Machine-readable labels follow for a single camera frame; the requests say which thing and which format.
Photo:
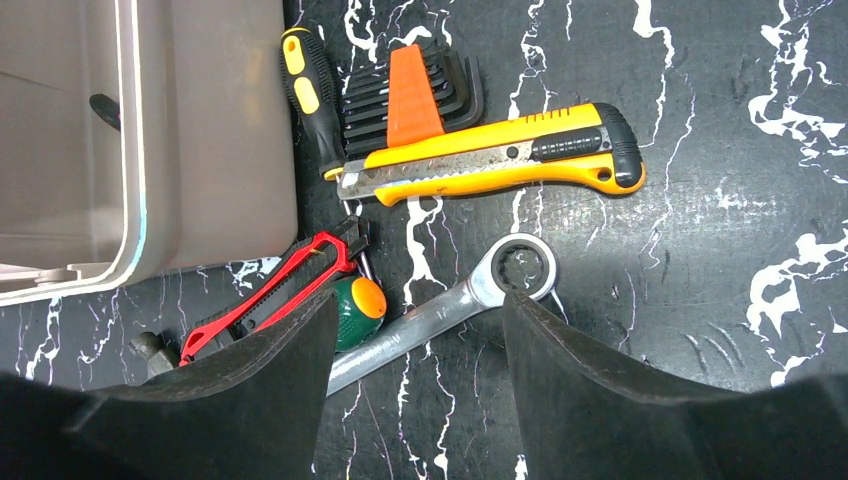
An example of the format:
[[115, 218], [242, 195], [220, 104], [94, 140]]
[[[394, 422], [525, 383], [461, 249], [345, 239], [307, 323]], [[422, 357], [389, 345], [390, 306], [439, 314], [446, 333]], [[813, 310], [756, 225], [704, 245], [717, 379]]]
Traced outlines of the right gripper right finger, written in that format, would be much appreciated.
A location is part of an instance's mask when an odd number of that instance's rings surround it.
[[518, 292], [503, 329], [533, 479], [843, 479], [847, 379], [753, 393], [687, 380]]

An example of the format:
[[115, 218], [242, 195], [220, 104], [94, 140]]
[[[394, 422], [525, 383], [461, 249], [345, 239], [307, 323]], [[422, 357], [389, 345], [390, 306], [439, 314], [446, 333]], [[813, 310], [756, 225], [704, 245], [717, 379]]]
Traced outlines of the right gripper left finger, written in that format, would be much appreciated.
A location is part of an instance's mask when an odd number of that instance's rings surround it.
[[1, 378], [5, 479], [307, 479], [338, 327], [336, 296], [139, 386]]

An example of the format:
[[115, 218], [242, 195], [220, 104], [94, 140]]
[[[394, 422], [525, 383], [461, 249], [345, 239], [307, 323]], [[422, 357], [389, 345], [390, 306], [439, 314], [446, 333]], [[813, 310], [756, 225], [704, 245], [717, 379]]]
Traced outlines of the beige plastic tool box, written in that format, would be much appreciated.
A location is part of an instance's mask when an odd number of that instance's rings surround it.
[[286, 250], [284, 26], [279, 1], [3, 2], [2, 304]]

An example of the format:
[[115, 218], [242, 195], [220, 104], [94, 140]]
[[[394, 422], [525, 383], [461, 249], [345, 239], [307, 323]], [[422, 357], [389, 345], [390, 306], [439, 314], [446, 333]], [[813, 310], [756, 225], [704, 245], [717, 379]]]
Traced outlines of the green stubby screwdriver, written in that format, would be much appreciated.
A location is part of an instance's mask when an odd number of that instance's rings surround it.
[[353, 350], [375, 334], [385, 319], [387, 300], [381, 287], [363, 276], [348, 276], [331, 284], [338, 304], [335, 351]]

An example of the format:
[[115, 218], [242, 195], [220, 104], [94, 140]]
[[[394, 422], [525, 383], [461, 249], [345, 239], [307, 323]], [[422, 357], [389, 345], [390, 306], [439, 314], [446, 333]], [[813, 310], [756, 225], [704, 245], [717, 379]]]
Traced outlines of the red utility knife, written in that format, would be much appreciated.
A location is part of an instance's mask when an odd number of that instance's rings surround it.
[[311, 295], [352, 275], [355, 257], [370, 244], [369, 233], [366, 219], [350, 215], [332, 229], [297, 242], [258, 288], [196, 324], [181, 348], [179, 364], [274, 324]]

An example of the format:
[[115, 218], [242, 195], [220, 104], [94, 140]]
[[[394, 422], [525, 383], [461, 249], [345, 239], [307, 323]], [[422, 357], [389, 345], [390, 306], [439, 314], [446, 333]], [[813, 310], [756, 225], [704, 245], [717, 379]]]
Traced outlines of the silver combination wrench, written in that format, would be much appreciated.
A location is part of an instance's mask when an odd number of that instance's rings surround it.
[[[537, 280], [536, 284], [507, 278], [505, 257], [516, 250], [538, 258], [540, 273], [530, 278]], [[361, 346], [337, 355], [326, 395], [332, 396], [473, 316], [502, 307], [511, 291], [533, 300], [545, 297], [553, 290], [557, 276], [555, 253], [540, 237], [523, 232], [501, 237], [465, 280], [390, 321]]]

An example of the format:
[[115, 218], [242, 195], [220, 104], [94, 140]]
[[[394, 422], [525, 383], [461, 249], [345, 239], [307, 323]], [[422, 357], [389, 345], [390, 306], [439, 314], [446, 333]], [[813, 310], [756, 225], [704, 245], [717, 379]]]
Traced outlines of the yellow utility knife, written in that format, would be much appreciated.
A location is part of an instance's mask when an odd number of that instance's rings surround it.
[[533, 182], [565, 182], [628, 195], [646, 180], [637, 138], [608, 103], [585, 103], [437, 135], [350, 161], [343, 201], [390, 207], [414, 196], [465, 196]]

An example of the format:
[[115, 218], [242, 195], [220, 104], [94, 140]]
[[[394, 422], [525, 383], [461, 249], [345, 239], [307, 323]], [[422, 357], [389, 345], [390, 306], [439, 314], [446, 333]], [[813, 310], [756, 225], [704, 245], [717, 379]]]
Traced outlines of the yellow black screwdriver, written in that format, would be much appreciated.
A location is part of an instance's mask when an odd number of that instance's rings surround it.
[[308, 158], [321, 177], [337, 183], [347, 161], [334, 74], [319, 39], [307, 28], [291, 27], [280, 38], [286, 94], [307, 137]]

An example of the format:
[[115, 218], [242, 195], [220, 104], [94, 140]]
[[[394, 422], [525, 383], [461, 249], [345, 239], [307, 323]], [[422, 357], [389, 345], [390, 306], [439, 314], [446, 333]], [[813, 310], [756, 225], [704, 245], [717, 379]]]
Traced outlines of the orange hex key set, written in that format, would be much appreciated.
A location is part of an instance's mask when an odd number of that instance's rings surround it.
[[364, 158], [475, 125], [484, 89], [479, 62], [446, 45], [412, 44], [342, 77], [346, 151]]

